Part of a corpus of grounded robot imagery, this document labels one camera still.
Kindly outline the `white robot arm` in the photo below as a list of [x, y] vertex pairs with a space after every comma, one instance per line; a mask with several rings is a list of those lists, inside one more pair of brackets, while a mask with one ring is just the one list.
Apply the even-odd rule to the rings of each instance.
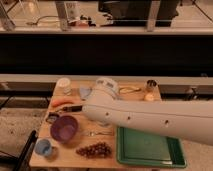
[[213, 101], [132, 101], [119, 99], [118, 83], [99, 77], [83, 104], [86, 117], [213, 145]]

